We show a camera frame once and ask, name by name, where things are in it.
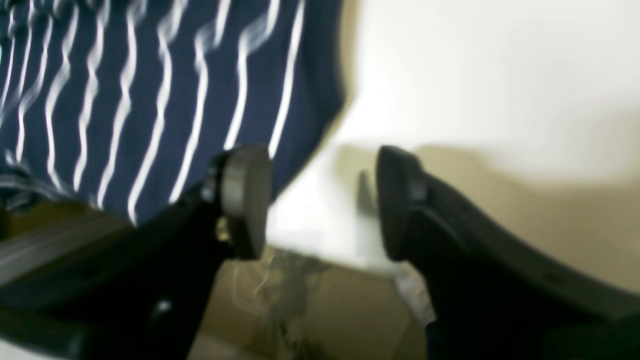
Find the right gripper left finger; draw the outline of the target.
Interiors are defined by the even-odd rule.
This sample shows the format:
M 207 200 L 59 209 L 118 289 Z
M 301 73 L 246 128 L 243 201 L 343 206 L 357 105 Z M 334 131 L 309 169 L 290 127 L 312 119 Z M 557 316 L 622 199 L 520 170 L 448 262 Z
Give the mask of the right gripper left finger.
M 266 145 L 214 157 L 201 182 L 139 227 L 93 212 L 1 244 L 1 339 L 67 360 L 184 360 L 217 272 L 261 259 Z

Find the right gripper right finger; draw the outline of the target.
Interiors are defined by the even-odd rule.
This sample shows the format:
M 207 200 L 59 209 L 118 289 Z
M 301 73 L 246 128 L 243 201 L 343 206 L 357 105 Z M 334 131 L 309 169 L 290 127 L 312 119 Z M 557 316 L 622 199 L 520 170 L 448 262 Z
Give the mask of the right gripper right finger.
M 637 360 L 639 296 L 505 230 L 413 153 L 375 161 L 382 244 L 426 280 L 441 360 Z

